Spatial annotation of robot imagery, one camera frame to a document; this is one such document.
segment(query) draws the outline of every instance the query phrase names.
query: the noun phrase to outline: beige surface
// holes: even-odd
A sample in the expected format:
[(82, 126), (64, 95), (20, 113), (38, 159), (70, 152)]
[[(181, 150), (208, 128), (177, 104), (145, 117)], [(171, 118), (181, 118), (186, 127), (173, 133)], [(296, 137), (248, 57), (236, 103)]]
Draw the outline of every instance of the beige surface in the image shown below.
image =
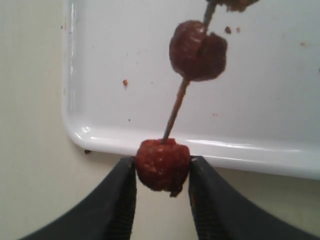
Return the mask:
[[(86, 196), (119, 156), (90, 156), (61, 120), (62, 3), (0, 0), (0, 239), (52, 221)], [(320, 236), (320, 182), (219, 169), (258, 205)], [(134, 240), (195, 240), (186, 187), (177, 199), (138, 186)]]

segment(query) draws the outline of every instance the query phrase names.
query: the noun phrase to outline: food crumb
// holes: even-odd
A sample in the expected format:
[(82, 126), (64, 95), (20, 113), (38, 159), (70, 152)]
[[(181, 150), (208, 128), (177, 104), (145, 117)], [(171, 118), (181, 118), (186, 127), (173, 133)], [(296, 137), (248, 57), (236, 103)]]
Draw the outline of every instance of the food crumb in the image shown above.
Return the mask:
[(231, 28), (229, 26), (226, 26), (225, 29), (224, 29), (224, 32), (226, 34), (231, 34)]
[(126, 88), (127, 86), (128, 86), (128, 80), (127, 79), (125, 79), (125, 80), (123, 80), (123, 86)]

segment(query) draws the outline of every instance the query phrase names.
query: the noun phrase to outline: white countertop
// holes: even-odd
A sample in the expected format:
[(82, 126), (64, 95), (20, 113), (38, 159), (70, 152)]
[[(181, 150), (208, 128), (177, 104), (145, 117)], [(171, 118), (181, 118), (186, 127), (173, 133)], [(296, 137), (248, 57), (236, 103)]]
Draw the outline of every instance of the white countertop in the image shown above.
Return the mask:
[[(0, 239), (14, 240), (82, 200), (119, 156), (85, 155), (61, 119), (62, 2), (0, 0)], [(218, 169), (256, 204), (320, 236), (320, 181)], [(187, 187), (138, 185), (132, 239), (195, 240)]]

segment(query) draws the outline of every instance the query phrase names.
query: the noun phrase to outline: reddish-brown meatball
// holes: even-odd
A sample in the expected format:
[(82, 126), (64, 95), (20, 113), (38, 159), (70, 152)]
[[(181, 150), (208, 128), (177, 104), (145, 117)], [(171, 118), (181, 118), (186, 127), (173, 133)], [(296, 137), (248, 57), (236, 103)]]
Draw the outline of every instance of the reddish-brown meatball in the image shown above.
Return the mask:
[(172, 138), (145, 140), (138, 149), (134, 165), (140, 181), (154, 191), (171, 192), (176, 197), (188, 176), (191, 157), (189, 148)]
[(189, 81), (218, 77), (226, 68), (227, 41), (210, 33), (200, 21), (189, 20), (178, 25), (169, 46), (174, 71)]

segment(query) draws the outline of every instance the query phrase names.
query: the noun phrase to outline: white plastic tray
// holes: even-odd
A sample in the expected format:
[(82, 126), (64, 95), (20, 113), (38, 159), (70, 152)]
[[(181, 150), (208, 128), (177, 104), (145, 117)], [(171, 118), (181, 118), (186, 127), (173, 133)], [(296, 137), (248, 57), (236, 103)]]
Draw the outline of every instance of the white plastic tray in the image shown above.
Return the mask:
[[(134, 155), (162, 137), (181, 83), (169, 42), (205, 7), (65, 0), (62, 115), (77, 145)], [(219, 6), (210, 29), (228, 41), (226, 70), (189, 86), (171, 137), (213, 166), (320, 179), (319, 9), (319, 0), (260, 0), (243, 13)]]

